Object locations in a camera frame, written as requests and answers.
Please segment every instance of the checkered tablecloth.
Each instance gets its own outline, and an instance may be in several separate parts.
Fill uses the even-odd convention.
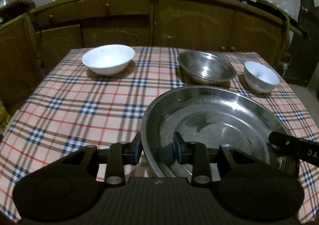
[[[191,84],[177,62],[183,50],[134,49],[135,58],[128,68],[112,78],[96,75],[82,64],[81,58],[89,49],[72,50],[16,112],[0,143],[0,207],[12,220],[20,219],[12,190],[22,177],[88,144],[101,149],[131,141],[140,130],[144,111],[156,97]],[[235,79],[224,84],[228,89],[267,107],[294,136],[316,140],[317,126],[283,79],[270,96],[249,90],[242,74],[244,63],[267,64],[257,53],[221,56],[237,72]],[[100,168],[98,180],[103,180],[104,170]],[[143,157],[138,166],[126,167],[125,173],[127,177],[152,175]],[[301,163],[299,179],[305,189],[299,219],[305,222],[314,218],[319,205],[318,169]]]

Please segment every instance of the black robotic device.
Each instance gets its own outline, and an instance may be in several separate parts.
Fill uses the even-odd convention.
[[[270,141],[295,157],[300,141],[272,133]],[[299,224],[304,200],[298,179],[229,145],[219,149],[184,142],[174,134],[180,164],[192,164],[186,178],[138,178],[125,183],[124,165],[139,162],[142,145],[88,145],[22,178],[13,201],[21,224]],[[96,181],[106,163],[105,181]],[[213,182],[210,163],[220,181]]]

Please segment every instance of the white bowl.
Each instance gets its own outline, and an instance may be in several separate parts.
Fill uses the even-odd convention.
[[[85,53],[82,62],[94,73],[111,76],[123,71],[134,58],[135,51],[125,45],[111,44]]]
[[[244,76],[248,85],[259,93],[269,93],[280,83],[275,72],[254,61],[245,63]]]

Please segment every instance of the large white bowl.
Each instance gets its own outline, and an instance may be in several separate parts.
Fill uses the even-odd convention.
[[[111,76],[123,71],[134,55],[135,51],[129,46],[111,44],[88,51],[82,62],[97,74]]]
[[[248,85],[259,93],[269,93],[280,83],[275,72],[254,61],[245,63],[244,76]]]

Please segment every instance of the tablecloth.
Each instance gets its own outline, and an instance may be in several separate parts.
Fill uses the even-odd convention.
[[[131,141],[140,130],[144,111],[156,97],[191,85],[177,62],[184,50],[134,49],[133,61],[114,77],[99,76],[82,64],[81,58],[89,49],[71,50],[16,112],[0,143],[0,207],[10,219],[20,219],[12,190],[22,177],[88,144],[101,149]],[[252,60],[267,65],[257,53],[220,55],[237,72],[235,79],[222,86],[267,107],[294,136],[317,139],[317,126],[282,78],[271,95],[250,91],[243,77],[244,63]],[[103,180],[104,170],[100,168],[98,180]],[[152,176],[144,157],[138,166],[127,166],[125,174]],[[319,205],[318,169],[302,162],[299,179],[305,190],[299,219],[305,222],[314,218]]]

